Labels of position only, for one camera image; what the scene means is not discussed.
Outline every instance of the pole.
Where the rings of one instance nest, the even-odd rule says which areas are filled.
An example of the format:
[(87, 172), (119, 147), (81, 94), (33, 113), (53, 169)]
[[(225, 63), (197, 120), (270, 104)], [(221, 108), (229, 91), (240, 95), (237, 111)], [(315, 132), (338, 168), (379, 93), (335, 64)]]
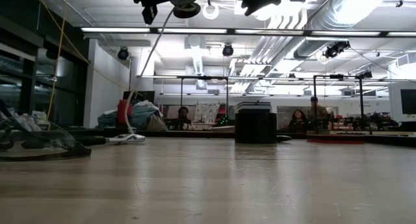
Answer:
[[(314, 75), (313, 76), (313, 96), (315, 97), (315, 100), (318, 98), (317, 97), (317, 76)], [(318, 134), (318, 108), (317, 108), (317, 104), (314, 103), (313, 104), (314, 107), (314, 111), (313, 111), (313, 115), (314, 115), (314, 126), (315, 126), (315, 134)]]
[(182, 96), (183, 96), (183, 78), (181, 79), (181, 107), (182, 107)]
[(226, 88), (226, 90), (227, 90), (226, 115), (228, 116), (228, 79), (226, 79), (226, 81), (227, 81), (227, 88)]
[(359, 103), (361, 110), (361, 126), (364, 127), (364, 98), (363, 98), (363, 79), (359, 78)]

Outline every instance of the woman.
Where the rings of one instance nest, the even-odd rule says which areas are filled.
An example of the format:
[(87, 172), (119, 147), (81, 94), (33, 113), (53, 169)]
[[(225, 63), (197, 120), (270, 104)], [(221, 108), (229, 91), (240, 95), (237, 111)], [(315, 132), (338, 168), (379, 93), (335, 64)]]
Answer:
[(289, 131), (291, 133), (306, 133), (307, 120), (305, 114), (301, 110), (293, 112), (292, 120), (289, 123)]

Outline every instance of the man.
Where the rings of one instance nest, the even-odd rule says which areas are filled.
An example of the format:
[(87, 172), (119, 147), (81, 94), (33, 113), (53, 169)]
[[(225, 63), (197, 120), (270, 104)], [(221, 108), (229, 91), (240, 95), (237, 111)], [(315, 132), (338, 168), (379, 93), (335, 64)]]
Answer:
[(328, 118), (328, 111), (325, 107), (318, 105), (318, 97), (311, 97), (311, 110), (307, 113), (309, 120), (315, 119), (315, 109), (317, 109), (318, 120), (325, 120)]
[(177, 130), (188, 130), (191, 125), (191, 120), (188, 118), (189, 110), (185, 106), (181, 106), (177, 111), (177, 123), (175, 129)]

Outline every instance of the red bag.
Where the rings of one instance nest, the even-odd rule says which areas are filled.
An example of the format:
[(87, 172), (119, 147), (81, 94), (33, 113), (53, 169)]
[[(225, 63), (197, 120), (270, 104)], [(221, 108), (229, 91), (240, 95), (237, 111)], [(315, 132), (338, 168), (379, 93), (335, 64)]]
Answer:
[[(125, 123), (125, 118), (124, 118), (124, 111), (125, 111), (125, 106), (127, 105), (127, 100), (120, 100), (118, 102), (118, 108), (117, 108), (117, 122), (118, 123)], [(127, 115), (131, 116), (133, 115), (133, 106), (131, 104), (129, 104), (129, 108), (127, 109)]]

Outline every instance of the glass wall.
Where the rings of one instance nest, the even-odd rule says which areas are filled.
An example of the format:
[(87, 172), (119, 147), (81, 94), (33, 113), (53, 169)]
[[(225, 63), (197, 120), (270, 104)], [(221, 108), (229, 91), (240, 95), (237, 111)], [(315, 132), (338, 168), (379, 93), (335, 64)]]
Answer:
[(34, 61), (0, 50), (0, 98), (7, 108), (45, 118), (58, 60), (49, 121), (61, 127), (82, 126), (86, 65), (65, 52), (57, 58), (56, 48), (50, 45), (32, 57)]
[(0, 72), (0, 97), (9, 108), (19, 109), (21, 79)]

